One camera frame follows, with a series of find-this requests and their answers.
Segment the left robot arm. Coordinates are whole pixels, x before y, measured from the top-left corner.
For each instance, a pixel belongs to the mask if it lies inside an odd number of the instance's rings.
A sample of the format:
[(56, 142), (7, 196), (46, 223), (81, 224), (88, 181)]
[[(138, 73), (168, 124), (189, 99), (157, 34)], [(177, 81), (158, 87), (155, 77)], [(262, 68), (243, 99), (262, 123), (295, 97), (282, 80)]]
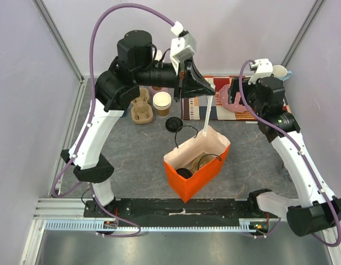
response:
[(114, 167), (101, 154), (113, 126), (130, 103), (140, 96), (140, 86), (174, 89), (174, 100), (213, 96), (215, 87), (197, 70), (193, 56), (196, 41), (188, 32), (172, 39), (170, 62), (156, 60), (156, 46), (150, 33), (133, 30), (117, 43), (117, 57), (108, 70), (92, 82), (94, 97), (89, 114), (74, 145), (62, 150), (61, 157), (73, 165), (73, 173), (81, 182), (92, 185), (98, 201), (96, 211), (103, 217), (113, 215), (115, 196), (110, 185)]

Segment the orange paper gift bag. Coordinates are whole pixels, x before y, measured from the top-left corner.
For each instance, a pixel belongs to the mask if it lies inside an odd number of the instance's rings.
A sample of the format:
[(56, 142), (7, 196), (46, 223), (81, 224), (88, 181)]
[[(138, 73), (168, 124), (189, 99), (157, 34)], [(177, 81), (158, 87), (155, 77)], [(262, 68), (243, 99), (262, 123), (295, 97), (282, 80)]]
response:
[(208, 126), (164, 155), (168, 184), (183, 202), (220, 173), (230, 147), (227, 137)]

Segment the black plastic cup lid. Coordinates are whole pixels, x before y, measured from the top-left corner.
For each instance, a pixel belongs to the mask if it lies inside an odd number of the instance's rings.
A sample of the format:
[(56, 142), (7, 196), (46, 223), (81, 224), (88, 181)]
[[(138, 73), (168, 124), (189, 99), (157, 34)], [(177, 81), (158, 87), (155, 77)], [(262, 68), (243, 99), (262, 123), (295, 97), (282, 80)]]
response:
[(177, 172), (178, 175), (180, 175), (184, 179), (189, 179), (193, 175), (191, 170), (189, 170), (187, 168), (179, 168), (179, 169), (176, 170), (176, 172)]

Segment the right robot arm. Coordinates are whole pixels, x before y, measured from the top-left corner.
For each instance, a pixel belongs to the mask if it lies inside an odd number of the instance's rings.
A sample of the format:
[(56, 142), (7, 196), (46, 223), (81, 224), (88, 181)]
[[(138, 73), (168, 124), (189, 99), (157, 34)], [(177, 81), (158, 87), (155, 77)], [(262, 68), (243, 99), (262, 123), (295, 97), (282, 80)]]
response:
[(228, 90), (229, 103), (234, 103), (237, 93), (241, 95), (239, 103), (258, 119), (260, 131), (282, 159), (298, 195), (297, 199), (289, 199), (269, 189), (251, 192), (248, 214), (257, 218), (272, 213), (286, 220), (297, 236), (335, 227), (340, 242), (341, 198), (320, 175), (296, 119), (284, 106), (283, 81), (271, 76), (251, 83), (249, 78), (236, 77)]

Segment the cardboard cup carrier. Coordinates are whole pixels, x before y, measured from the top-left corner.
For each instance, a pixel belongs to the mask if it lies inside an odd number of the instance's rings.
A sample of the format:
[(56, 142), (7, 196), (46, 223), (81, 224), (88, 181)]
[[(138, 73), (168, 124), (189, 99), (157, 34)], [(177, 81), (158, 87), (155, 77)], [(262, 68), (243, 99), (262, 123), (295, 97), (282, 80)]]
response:
[(214, 158), (216, 158), (216, 155), (214, 154), (203, 153), (190, 163), (189, 169), (192, 174), (194, 174), (197, 170), (211, 162)]

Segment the single white straw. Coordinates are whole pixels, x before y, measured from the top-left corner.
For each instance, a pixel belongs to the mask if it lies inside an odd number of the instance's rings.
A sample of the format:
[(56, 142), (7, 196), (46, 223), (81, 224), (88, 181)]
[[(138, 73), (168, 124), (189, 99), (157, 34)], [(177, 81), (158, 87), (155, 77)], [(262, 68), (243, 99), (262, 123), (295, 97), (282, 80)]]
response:
[(213, 101), (214, 96), (207, 96), (206, 98), (207, 98), (207, 106), (206, 106), (206, 115), (205, 115), (205, 120), (204, 120), (204, 127), (203, 127), (202, 133), (201, 133), (202, 137), (207, 136), (210, 114), (211, 114), (211, 106), (212, 106), (212, 101)]

